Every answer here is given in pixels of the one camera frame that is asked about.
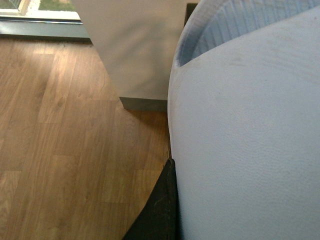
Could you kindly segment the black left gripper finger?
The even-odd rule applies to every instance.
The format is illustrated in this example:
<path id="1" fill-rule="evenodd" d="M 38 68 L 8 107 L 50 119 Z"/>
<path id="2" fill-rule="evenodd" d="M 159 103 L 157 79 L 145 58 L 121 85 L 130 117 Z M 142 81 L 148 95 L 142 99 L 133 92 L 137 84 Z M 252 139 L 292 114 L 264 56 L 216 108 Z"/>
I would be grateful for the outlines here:
<path id="1" fill-rule="evenodd" d="M 177 225 L 177 177 L 175 161 L 169 158 L 138 217 L 124 240 L 174 240 Z"/>

